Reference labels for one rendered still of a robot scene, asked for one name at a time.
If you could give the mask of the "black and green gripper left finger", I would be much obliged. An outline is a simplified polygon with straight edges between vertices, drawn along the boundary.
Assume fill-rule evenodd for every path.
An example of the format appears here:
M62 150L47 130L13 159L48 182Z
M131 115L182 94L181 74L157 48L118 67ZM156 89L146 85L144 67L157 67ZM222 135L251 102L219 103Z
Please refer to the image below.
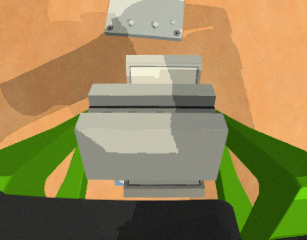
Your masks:
M0 191L12 195L46 196L47 178L75 149L55 197L85 199L88 180L74 131L79 116L0 149Z

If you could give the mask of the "grey metal block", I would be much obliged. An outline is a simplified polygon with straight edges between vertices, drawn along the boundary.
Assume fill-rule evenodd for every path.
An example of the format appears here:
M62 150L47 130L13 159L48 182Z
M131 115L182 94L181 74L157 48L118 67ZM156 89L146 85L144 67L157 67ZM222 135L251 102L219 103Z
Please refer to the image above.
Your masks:
M216 180L228 135L212 84L92 84L75 135L87 180Z

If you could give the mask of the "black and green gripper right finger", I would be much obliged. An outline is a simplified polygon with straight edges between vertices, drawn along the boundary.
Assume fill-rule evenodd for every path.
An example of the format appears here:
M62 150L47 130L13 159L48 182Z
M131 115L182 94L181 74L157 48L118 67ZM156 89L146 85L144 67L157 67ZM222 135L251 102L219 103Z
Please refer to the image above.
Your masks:
M241 240L307 235L307 151L223 116L229 131L215 184L218 199L233 206ZM253 206L228 148L258 180Z

